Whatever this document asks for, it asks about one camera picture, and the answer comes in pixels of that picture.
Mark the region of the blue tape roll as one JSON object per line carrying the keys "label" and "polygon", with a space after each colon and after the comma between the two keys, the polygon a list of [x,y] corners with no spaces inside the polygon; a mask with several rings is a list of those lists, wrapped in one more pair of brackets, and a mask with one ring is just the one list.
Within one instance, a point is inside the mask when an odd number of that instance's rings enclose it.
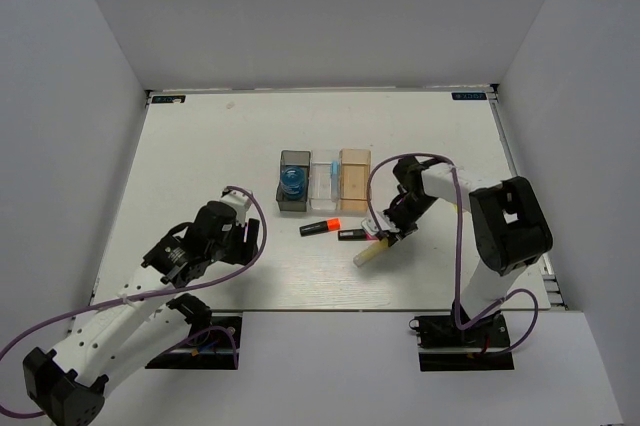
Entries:
{"label": "blue tape roll", "polygon": [[285,166],[280,172],[280,189],[284,197],[297,200],[306,191],[306,172],[301,166]]}

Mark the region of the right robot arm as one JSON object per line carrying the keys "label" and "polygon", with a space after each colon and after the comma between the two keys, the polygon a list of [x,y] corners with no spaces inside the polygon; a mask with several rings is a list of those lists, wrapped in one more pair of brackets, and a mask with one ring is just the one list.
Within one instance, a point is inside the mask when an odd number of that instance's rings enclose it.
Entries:
{"label": "right robot arm", "polygon": [[[368,206],[370,233],[390,248],[417,231],[418,221],[438,201],[455,206],[454,299],[451,330],[472,345],[488,331],[487,319],[514,295],[510,289],[553,246],[553,236],[529,180],[484,177],[456,166],[449,158],[404,153],[376,165],[392,163],[398,193],[380,213]],[[479,262],[462,284],[464,215],[471,217]]]}

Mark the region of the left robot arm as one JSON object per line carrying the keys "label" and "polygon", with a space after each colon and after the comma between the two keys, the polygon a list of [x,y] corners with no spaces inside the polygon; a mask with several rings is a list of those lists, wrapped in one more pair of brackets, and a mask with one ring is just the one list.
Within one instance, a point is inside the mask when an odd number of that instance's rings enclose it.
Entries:
{"label": "left robot arm", "polygon": [[23,360],[29,398],[55,425],[88,425],[129,375],[176,343],[199,345],[213,312],[187,292],[214,263],[248,265],[260,223],[248,194],[225,189],[194,220],[171,228],[125,281],[112,307],[100,307],[76,332]]}

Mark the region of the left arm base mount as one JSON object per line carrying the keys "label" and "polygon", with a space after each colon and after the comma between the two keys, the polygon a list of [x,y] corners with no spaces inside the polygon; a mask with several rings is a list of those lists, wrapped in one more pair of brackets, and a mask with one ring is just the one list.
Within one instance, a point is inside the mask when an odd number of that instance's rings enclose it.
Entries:
{"label": "left arm base mount", "polygon": [[212,326],[226,329],[209,331],[197,339],[181,345],[151,360],[147,370],[232,371],[239,364],[243,316],[214,315]]}

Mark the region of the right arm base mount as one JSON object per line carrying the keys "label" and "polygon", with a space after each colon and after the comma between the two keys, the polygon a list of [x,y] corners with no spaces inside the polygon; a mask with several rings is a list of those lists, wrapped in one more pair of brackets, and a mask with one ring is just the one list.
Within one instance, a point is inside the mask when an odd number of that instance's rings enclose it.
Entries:
{"label": "right arm base mount", "polygon": [[416,316],[408,323],[416,335],[421,372],[512,371],[515,369],[507,323],[502,314],[468,330],[450,315]]}

